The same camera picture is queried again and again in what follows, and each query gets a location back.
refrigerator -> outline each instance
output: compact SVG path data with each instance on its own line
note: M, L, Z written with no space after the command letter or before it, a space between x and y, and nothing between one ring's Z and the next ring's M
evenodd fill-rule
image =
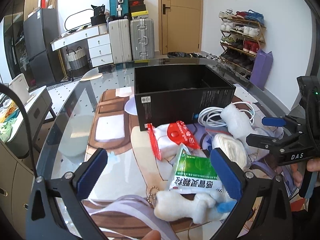
M38 87L60 82L64 77L58 51L51 42L58 38L56 9L39 9L24 23L24 38L28 59Z

teal suitcase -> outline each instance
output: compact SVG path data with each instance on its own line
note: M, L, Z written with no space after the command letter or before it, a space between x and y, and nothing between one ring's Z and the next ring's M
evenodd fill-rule
M116 19L127 19L129 16L129 0L110 0L110 15Z

wooden door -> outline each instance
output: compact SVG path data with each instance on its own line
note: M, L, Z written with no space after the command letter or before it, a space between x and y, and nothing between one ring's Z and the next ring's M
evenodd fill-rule
M201 0L162 0L162 54L199 50Z

blue shoe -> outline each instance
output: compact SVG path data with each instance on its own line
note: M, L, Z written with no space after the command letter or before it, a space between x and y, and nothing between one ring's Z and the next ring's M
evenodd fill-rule
M248 15L244 17L248 21L255 21L259 22L261 25L264 26L264 17L263 14L257 13L255 11L249 10Z

red shoe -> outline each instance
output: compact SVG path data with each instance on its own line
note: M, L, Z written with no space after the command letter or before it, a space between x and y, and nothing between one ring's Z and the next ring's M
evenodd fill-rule
M249 52L251 47L251 41L245 40L243 43L243 51Z
M250 41L250 43L251 43L251 47L250 47L249 53L251 55L256 56L259 50L259 44L254 41Z
M248 15L248 13L247 12L237 12L236 13L236 15L232 15L231 17L233 18L233 19L242 19L242 20L244 20L244 17L245 16L247 16Z

